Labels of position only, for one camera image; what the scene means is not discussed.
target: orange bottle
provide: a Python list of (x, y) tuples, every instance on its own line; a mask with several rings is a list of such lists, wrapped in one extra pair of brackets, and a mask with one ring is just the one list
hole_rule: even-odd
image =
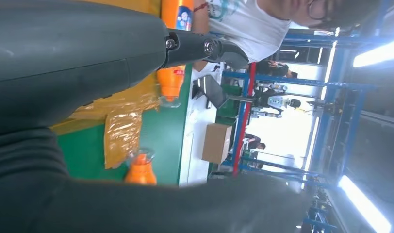
[[(161, 18), (168, 28), (190, 31), (193, 18), (193, 0), (163, 0)], [(185, 66), (157, 71), (161, 86), (161, 105), (179, 107), (179, 94), (184, 82)]]
[(134, 157), (124, 181), (142, 185), (157, 185), (151, 160), (152, 158), (148, 158), (146, 154), (139, 154)]

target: green table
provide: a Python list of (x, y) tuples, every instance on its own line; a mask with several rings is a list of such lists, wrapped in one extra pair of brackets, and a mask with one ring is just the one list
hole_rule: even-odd
[[(179, 108), (143, 113), (140, 146), (156, 151), (153, 168), (158, 184), (178, 184), (191, 71), (192, 67), (187, 66)], [(113, 180), (121, 180), (125, 176), (127, 167), (124, 165), (118, 169), (104, 169), (103, 135), (104, 125), (101, 125), (59, 137), (71, 176)]]

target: person in black shirt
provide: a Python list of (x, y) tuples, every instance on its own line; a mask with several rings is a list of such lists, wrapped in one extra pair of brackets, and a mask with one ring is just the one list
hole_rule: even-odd
[(298, 73), (290, 70), (290, 67), (281, 62), (275, 62), (271, 60), (262, 60), (257, 63), (257, 74), (287, 77), (287, 78), (297, 78)]
[(249, 139), (248, 148), (251, 149), (265, 149), (265, 143), (261, 142), (261, 139), (252, 134), (246, 134), (245, 138)]

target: wall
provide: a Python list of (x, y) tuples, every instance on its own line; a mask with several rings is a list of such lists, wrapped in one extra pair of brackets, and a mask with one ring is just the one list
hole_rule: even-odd
[[(298, 98), (305, 102), (307, 98)], [(283, 112), (283, 117), (252, 119), (246, 133), (256, 135), (266, 144), (264, 152), (276, 155), (292, 154), (304, 157), (307, 150), (313, 116), (294, 109)]]
[[(299, 79), (310, 79), (310, 80), (324, 80), (326, 74), (326, 67), (317, 65), (306, 65), (301, 63), (287, 63), (291, 71), (298, 73)], [(320, 87), (313, 86), (301, 86), (295, 84), (285, 84), (288, 87), (288, 92), (310, 95), (310, 96), (320, 96)]]
[[(323, 80), (326, 67), (300, 63), (287, 63), (290, 70), (298, 73), (300, 79)], [(288, 86), (288, 92), (302, 95), (320, 96), (321, 88), (284, 84)], [(311, 110), (307, 101), (310, 98), (290, 96), (302, 102), (301, 109)], [(267, 148), (266, 153), (285, 156), (291, 154), (296, 158), (296, 165), (301, 167), (302, 159), (306, 155), (307, 145), (310, 140), (310, 132), (314, 126), (312, 113), (304, 113), (289, 109), (283, 112), (283, 118), (261, 117), (252, 119), (246, 129), (246, 133), (253, 134), (262, 139)]]

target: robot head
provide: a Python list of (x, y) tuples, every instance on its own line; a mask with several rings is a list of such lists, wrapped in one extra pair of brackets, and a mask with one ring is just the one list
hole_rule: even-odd
[(288, 105), (293, 108), (298, 108), (301, 106), (301, 102), (297, 99), (291, 99), (288, 101)]

